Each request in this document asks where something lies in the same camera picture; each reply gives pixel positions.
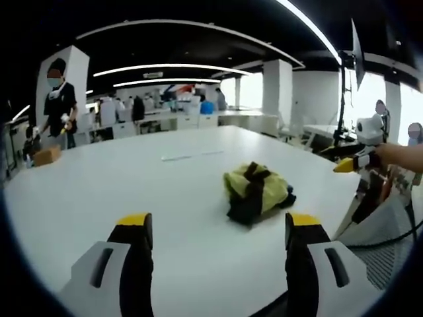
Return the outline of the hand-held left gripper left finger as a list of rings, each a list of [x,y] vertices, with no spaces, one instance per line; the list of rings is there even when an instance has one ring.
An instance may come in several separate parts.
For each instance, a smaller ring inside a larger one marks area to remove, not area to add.
[[[59,293],[74,316],[152,316],[152,215],[121,218],[71,268]]]

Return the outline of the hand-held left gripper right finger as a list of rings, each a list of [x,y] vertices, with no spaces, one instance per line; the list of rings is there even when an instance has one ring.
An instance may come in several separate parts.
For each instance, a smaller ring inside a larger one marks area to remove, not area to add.
[[[286,213],[285,241],[288,316],[363,316],[382,296],[365,263],[318,218]]]

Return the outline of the person's right hand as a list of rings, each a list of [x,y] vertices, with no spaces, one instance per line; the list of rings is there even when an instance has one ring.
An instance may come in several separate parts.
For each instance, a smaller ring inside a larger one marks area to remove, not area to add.
[[[423,171],[422,144],[402,146],[383,143],[375,149],[375,153],[385,165],[394,164],[415,173],[422,173]]]

